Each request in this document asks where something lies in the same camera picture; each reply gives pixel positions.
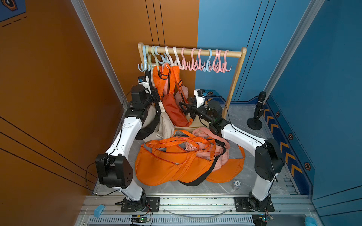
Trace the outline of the red-orange sling bag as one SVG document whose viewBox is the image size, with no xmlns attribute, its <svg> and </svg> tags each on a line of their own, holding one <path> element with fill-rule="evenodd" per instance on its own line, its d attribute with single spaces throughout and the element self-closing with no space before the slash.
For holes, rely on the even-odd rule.
<svg viewBox="0 0 362 226">
<path fill-rule="evenodd" d="M 188 88 L 183 85 L 180 68 L 168 63 L 157 66 L 153 71 L 155 88 L 171 122 L 177 127 L 189 127 L 193 120 L 188 120 L 180 103 L 188 103 Z"/>
</svg>

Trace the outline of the pink crescent sling bag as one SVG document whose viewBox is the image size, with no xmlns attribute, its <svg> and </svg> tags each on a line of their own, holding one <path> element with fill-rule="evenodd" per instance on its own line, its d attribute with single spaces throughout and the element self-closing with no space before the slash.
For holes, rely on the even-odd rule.
<svg viewBox="0 0 362 226">
<path fill-rule="evenodd" d="M 195 129 L 192 132 L 192 134 L 196 137 L 219 140 L 225 144 L 228 142 L 224 138 L 219 137 L 218 135 L 214 134 L 209 128 L 205 128 L 205 127 L 200 127 L 200 128 Z"/>
</svg>

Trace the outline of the black crescent sling bag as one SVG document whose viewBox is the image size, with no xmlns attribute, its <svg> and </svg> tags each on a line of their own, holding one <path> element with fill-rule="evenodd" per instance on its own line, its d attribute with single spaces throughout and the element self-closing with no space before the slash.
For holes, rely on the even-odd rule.
<svg viewBox="0 0 362 226">
<path fill-rule="evenodd" d="M 151 79 L 152 79 L 151 71 L 146 71 L 145 76 L 149 77 L 150 87 L 155 88 L 152 85 L 152 81 L 151 81 Z M 152 119 L 152 121 L 146 127 L 139 130 L 139 132 L 137 133 L 136 138 L 135 138 L 136 140 L 144 140 L 145 138 L 147 138 L 151 133 L 154 132 L 155 128 L 157 127 L 157 125 L 160 122 L 160 118 L 161 118 L 160 105 L 159 105 L 159 103 L 154 103 L 153 100 L 151 102 L 151 106 L 152 106 L 152 104 L 155 104 L 156 114 L 155 114 L 154 118 Z"/>
</svg>

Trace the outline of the orange crescent sling bag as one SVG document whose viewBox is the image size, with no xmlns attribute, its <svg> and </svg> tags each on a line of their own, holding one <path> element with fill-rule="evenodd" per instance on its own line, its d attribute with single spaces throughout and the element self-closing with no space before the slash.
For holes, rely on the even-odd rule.
<svg viewBox="0 0 362 226">
<path fill-rule="evenodd" d="M 229 159 L 220 169 L 211 172 L 206 181 L 212 183 L 226 183 L 232 181 L 243 170 L 245 161 L 244 148 L 238 146 L 243 158 Z"/>
</svg>

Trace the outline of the pink rectangular waist bag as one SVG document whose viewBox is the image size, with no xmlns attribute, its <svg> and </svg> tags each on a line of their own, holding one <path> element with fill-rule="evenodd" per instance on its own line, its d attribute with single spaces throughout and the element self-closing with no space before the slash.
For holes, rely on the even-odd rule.
<svg viewBox="0 0 362 226">
<path fill-rule="evenodd" d="M 224 140 L 222 140 L 221 142 L 224 143 L 224 145 L 216 143 L 215 145 L 214 144 L 209 145 L 209 147 L 206 144 L 200 142 L 198 142 L 199 147 L 192 145 L 190 142 L 185 142 L 185 150 L 188 152 L 197 151 L 197 157 L 210 160 L 211 151 L 214 147 L 216 147 L 215 156 L 221 155 L 225 148 L 226 149 L 225 153 L 221 157 L 219 157 L 213 169 L 213 171 L 217 171 L 228 162 L 230 155 L 229 153 L 230 144 Z"/>
</svg>

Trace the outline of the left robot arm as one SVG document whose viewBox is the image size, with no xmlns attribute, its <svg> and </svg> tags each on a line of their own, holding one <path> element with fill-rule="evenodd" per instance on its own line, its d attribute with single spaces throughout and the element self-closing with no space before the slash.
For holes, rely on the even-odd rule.
<svg viewBox="0 0 362 226">
<path fill-rule="evenodd" d="M 159 95 L 154 87 L 142 82 L 131 89 L 132 101 L 125 112 L 122 128 L 110 148 L 99 154 L 95 166 L 100 184 L 122 193 L 121 205 L 134 212 L 147 208 L 146 193 L 133 180 L 133 168 L 128 162 L 135 140 L 144 140 L 160 122 Z"/>
</svg>

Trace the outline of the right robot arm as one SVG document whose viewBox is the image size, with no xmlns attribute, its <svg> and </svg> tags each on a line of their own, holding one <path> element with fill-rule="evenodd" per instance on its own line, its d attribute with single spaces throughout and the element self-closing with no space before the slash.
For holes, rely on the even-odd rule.
<svg viewBox="0 0 362 226">
<path fill-rule="evenodd" d="M 217 101 L 210 101 L 207 106 L 180 103 L 191 119 L 196 116 L 209 123 L 211 132 L 244 148 L 254 156 L 254 169 L 257 173 L 254 187 L 248 195 L 246 208 L 251 211 L 274 211 L 270 189 L 276 177 L 285 165 L 279 152 L 278 142 L 253 136 L 237 128 L 221 115 L 222 107 Z"/>
</svg>

